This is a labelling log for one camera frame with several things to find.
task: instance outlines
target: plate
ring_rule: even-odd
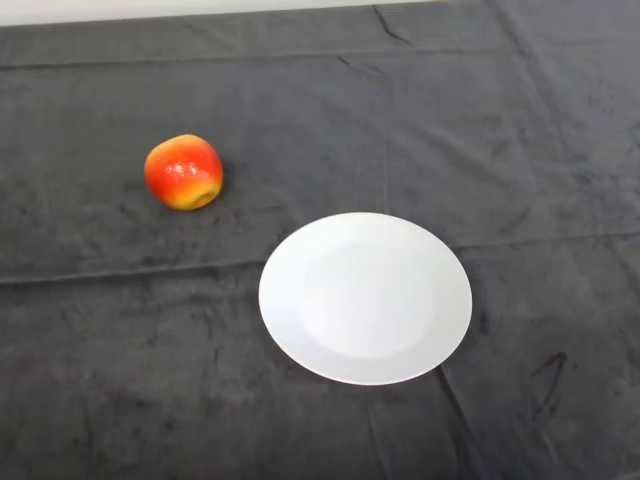
[[[323,377],[383,385],[422,375],[462,341],[471,287],[427,230],[346,213],[287,237],[262,272],[260,311],[275,342]]]

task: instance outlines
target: apple bottom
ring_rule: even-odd
[[[172,194],[167,194],[163,201],[176,210],[195,210],[204,207],[220,193],[222,185],[198,182],[188,187],[176,189]]]

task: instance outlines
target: plate center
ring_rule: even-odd
[[[298,309],[309,334],[341,355],[379,358],[419,342],[432,321],[432,279],[415,252],[353,244],[305,268]]]

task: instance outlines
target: apple skin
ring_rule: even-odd
[[[176,210],[195,210],[211,202],[222,188],[220,157],[206,140],[180,135],[147,156],[144,178],[153,194]]]

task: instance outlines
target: apple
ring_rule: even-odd
[[[176,210],[195,210],[220,193],[222,164],[206,140],[180,135],[151,150],[144,164],[144,178],[165,205]]]

